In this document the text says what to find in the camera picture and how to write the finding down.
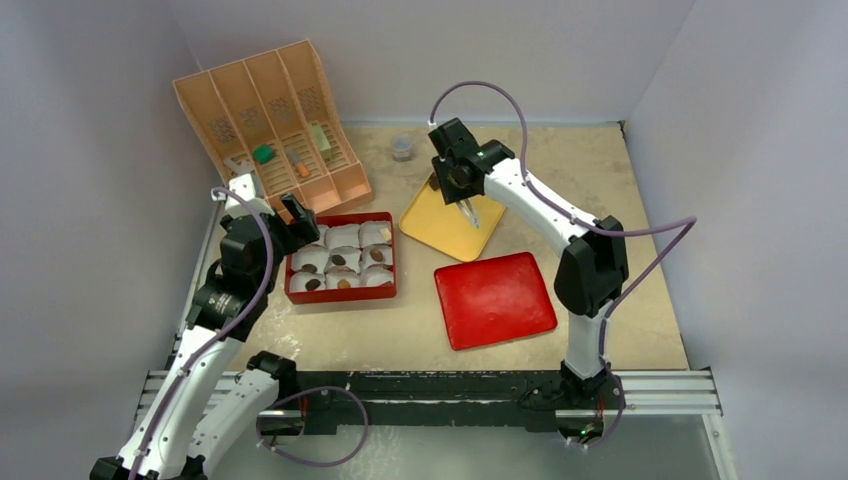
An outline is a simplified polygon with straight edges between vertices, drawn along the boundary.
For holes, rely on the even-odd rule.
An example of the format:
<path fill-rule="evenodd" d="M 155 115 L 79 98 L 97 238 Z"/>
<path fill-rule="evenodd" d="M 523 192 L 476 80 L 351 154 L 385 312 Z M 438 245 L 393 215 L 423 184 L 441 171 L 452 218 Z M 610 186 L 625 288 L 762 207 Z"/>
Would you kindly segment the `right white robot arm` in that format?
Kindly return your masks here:
<path fill-rule="evenodd" d="M 605 358 L 605 315 L 622 296 L 629 277 L 623 226 L 613 216 L 598 219 L 564 200 L 529 172 L 525 155 L 499 140 L 479 143 L 454 118 L 431 124 L 428 137 L 438 191 L 473 226 L 480 219 L 472 198 L 488 196 L 518 214 L 558 255 L 553 289 L 569 313 L 561 392 L 576 407 L 596 399 L 611 380 Z"/>

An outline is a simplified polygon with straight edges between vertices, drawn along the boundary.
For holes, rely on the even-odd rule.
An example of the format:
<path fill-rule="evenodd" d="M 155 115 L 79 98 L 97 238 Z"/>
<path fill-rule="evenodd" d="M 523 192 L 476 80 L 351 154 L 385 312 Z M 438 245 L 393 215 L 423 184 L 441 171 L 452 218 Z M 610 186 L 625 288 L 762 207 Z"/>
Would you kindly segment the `metal tongs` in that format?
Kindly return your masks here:
<path fill-rule="evenodd" d="M 480 217 L 470 198 L 463 199 L 457 204 L 459 210 L 474 229 L 480 228 Z"/>

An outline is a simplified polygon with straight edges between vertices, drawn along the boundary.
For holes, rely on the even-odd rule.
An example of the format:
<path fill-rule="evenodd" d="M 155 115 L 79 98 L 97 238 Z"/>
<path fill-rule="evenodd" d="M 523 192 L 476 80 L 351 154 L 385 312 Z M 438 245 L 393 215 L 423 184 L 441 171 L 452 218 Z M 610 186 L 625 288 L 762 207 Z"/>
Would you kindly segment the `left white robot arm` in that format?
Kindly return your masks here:
<path fill-rule="evenodd" d="M 223 187 L 213 188 L 212 195 L 235 201 L 245 212 L 222 217 L 220 256 L 194 293 L 162 388 L 130 440 L 95 462 L 92 479 L 177 479 L 198 473 L 190 448 L 217 382 L 267 308 L 284 257 L 320 236 L 314 212 L 292 193 L 279 198 L 290 222 L 262 200 L 248 201 Z"/>

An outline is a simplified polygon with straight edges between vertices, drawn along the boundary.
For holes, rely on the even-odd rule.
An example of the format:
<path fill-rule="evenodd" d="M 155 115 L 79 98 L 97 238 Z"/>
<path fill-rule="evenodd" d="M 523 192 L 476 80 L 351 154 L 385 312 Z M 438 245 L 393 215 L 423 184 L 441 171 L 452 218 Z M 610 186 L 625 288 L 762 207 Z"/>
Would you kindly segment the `red box lid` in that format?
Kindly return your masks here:
<path fill-rule="evenodd" d="M 446 266 L 434 272 L 451 348 L 464 351 L 553 331 L 557 315 L 533 254 Z"/>

